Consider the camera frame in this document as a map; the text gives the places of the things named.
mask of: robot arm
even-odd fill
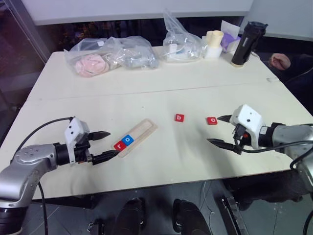
[[[284,153],[293,160],[291,168],[293,169],[296,164],[296,170],[306,188],[313,191],[313,126],[311,124],[285,126],[281,123],[273,123],[267,127],[261,115],[248,105],[240,106],[233,115],[218,119],[236,126],[233,133],[235,145],[218,139],[208,139],[208,141],[237,154],[243,151],[255,153],[268,150],[261,149],[262,147],[274,148],[275,151]],[[245,150],[245,145],[255,150]]]
[[[19,234],[27,207],[40,178],[59,165],[108,161],[119,152],[106,151],[98,156],[89,153],[89,141],[102,139],[108,132],[89,132],[85,122],[74,117],[66,129],[66,144],[32,145],[17,151],[0,173],[0,234]]]

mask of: purple object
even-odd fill
[[[228,33],[224,33],[224,36],[222,38],[222,42],[221,45],[224,49],[227,49],[228,44],[236,41],[236,40],[240,40],[240,37],[237,36],[236,39],[234,39],[231,35],[229,35]]]

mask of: white table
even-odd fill
[[[145,118],[154,121],[158,129],[124,158],[113,158],[96,166],[64,165],[47,173],[41,179],[47,198],[288,169],[291,160],[286,155],[274,151],[237,155],[206,140],[233,142],[231,124],[219,121],[218,125],[209,126],[205,118],[232,114],[243,103],[256,109],[267,125],[312,122],[312,116],[280,82],[28,100],[0,149],[0,170],[9,164],[17,146],[33,129],[46,121],[73,115],[86,121],[91,131],[111,132],[104,140],[91,143],[90,151],[95,154],[110,149],[119,137]],[[174,121],[176,113],[185,114],[184,123]],[[64,142],[66,126],[67,122],[47,126],[27,145]],[[38,191],[34,198],[40,198]]]
[[[154,47],[157,53],[161,47]],[[135,94],[200,87],[268,82],[276,76],[257,58],[250,56],[242,68],[230,65],[232,54],[216,60],[192,63],[160,62],[155,70],[118,68],[92,78],[76,75],[65,62],[63,52],[51,55],[28,101],[56,98]]]

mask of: person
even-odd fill
[[[281,81],[313,115],[313,56],[302,54],[290,60],[285,54],[274,53],[269,64],[282,72]]]
[[[146,224],[145,211],[143,198],[128,201],[116,219],[113,235],[139,235]],[[182,235],[211,235],[199,208],[180,199],[173,203],[173,229]]]

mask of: clear plastic bag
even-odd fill
[[[85,38],[70,51],[64,52],[66,61],[84,77],[102,74],[119,66],[129,69],[158,66],[151,44],[140,36]]]
[[[164,23],[167,30],[163,41],[163,57],[168,62],[189,62],[202,56],[202,41],[188,33],[181,23],[167,10],[164,10]]]
[[[92,77],[113,70],[118,65],[112,61],[112,51],[101,50],[107,40],[107,38],[85,38],[70,51],[64,50],[65,60],[83,77]]]
[[[140,36],[127,38],[110,37],[102,49],[112,48],[112,60],[128,69],[156,68],[158,58],[152,50],[151,44]]]

